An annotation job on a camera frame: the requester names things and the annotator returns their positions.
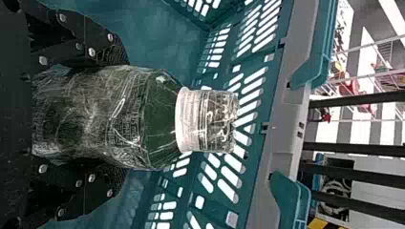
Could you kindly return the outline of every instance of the teal plastic crate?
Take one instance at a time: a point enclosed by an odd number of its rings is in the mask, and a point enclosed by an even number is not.
[[[326,80],[337,0],[43,2],[118,33],[131,64],[166,69],[193,89],[234,92],[241,105],[234,153],[132,171],[89,216],[44,228],[305,227],[310,193],[295,182],[301,124],[310,88]]]

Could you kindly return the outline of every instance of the black metal frame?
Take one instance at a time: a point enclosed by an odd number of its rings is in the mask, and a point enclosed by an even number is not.
[[[360,104],[374,104],[384,102],[403,102],[405,101],[405,91],[388,92],[381,94],[362,94],[357,96],[331,98],[325,100],[313,100],[309,102],[310,109],[319,109],[326,107],[340,107]],[[366,145],[366,144],[348,144],[348,143],[321,143],[304,142],[303,151],[321,151],[336,152],[343,154],[360,154],[371,156],[405,156],[404,146],[388,145]],[[399,189],[405,189],[405,177],[388,174],[380,174],[367,171],[358,171],[347,168],[322,166],[306,162],[300,163],[300,172],[323,175],[334,178],[343,178],[348,180],[357,180],[377,185],[384,185]],[[391,220],[405,225],[405,210],[395,209],[378,204],[373,204],[358,199],[343,198],[337,195],[331,195],[323,192],[313,191],[312,198],[332,204],[337,207],[344,207],[350,210],[368,214],[374,217]]]
[[[121,40],[84,15],[34,0],[0,1],[0,30],[0,228],[88,214],[119,192],[126,170],[84,159],[55,166],[33,156],[31,79],[57,64],[129,64]]]

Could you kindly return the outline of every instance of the black machine part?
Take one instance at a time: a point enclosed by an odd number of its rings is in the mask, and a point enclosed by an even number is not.
[[[80,13],[34,0],[0,1],[0,30],[0,228],[89,214],[119,192],[127,171],[85,159],[55,166],[33,156],[31,79],[58,64],[74,71],[129,64],[122,42]]]

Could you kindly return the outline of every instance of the plastic bottle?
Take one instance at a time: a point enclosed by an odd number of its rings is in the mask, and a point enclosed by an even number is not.
[[[182,153],[233,151],[235,94],[190,91],[163,70],[48,71],[33,81],[32,152],[157,170]]]

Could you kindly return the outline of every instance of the bottle cap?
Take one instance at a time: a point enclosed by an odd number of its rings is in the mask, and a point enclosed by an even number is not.
[[[236,94],[181,88],[176,101],[176,140],[182,153],[231,153],[235,146]]]

